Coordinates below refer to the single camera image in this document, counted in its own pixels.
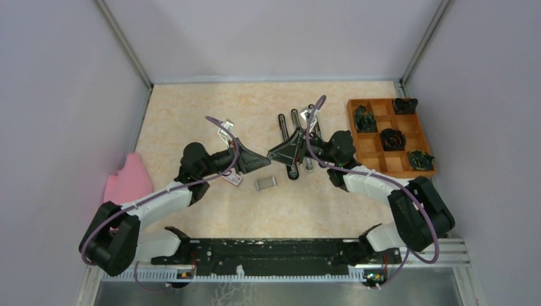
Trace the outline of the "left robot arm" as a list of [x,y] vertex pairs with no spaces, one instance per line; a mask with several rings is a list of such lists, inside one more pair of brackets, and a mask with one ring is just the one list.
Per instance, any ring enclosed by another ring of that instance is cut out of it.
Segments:
[[174,230],[145,233],[145,229],[201,200],[210,180],[230,171],[248,174],[270,164],[270,159],[245,148],[237,138],[228,149],[215,154],[209,154],[201,143],[188,144],[178,176],[165,188],[122,205],[108,201],[98,208],[79,245],[83,262],[100,267],[109,276],[154,258],[187,262],[191,246]]

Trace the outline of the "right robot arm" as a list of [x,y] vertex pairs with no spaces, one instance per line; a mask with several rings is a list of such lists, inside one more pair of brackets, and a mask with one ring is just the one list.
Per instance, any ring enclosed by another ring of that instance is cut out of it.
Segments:
[[427,177],[398,179],[361,165],[355,159],[350,131],[337,131],[325,142],[298,128],[271,148],[267,157],[287,166],[314,159],[327,167],[335,187],[367,196],[391,209],[392,222],[373,226],[359,237],[359,254],[368,263],[377,262],[388,249],[407,247],[421,252],[456,225]]

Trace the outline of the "red white staple box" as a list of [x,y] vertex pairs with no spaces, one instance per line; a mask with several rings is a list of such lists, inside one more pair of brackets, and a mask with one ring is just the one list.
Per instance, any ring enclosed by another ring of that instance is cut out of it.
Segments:
[[243,177],[241,175],[238,175],[234,172],[229,172],[223,175],[222,178],[235,187],[238,187],[243,180]]

